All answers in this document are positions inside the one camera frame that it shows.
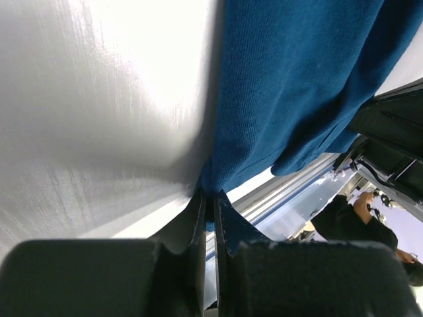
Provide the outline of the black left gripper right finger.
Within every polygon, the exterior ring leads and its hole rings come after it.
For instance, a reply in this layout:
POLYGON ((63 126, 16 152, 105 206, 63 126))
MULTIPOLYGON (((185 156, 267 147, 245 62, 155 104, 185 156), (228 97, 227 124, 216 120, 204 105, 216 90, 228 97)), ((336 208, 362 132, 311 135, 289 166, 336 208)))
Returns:
POLYGON ((376 242, 277 242, 224 192, 213 200, 220 316, 418 316, 399 261, 376 242))

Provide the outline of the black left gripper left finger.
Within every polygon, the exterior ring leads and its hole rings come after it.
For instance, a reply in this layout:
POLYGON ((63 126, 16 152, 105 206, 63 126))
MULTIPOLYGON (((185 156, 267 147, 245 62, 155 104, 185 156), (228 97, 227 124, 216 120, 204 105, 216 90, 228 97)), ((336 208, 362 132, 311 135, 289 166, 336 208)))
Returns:
POLYGON ((29 240, 1 265, 2 316, 202 316, 206 197, 152 237, 29 240))

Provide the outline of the blue t shirt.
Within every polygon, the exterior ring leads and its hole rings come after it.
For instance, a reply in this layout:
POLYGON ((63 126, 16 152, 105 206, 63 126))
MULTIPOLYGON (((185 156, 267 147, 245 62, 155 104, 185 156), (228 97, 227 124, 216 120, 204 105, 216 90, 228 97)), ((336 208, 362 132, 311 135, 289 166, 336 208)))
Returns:
POLYGON ((347 127, 422 24, 421 1, 226 1, 209 197, 285 176, 355 139, 347 127))

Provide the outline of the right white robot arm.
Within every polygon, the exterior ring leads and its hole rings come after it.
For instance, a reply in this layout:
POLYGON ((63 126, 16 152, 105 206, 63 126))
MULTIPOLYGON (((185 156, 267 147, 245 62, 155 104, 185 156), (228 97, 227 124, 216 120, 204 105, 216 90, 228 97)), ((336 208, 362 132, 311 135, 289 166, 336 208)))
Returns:
POLYGON ((373 183, 421 220, 422 80, 366 102, 348 127, 359 136, 334 170, 364 167, 373 183))

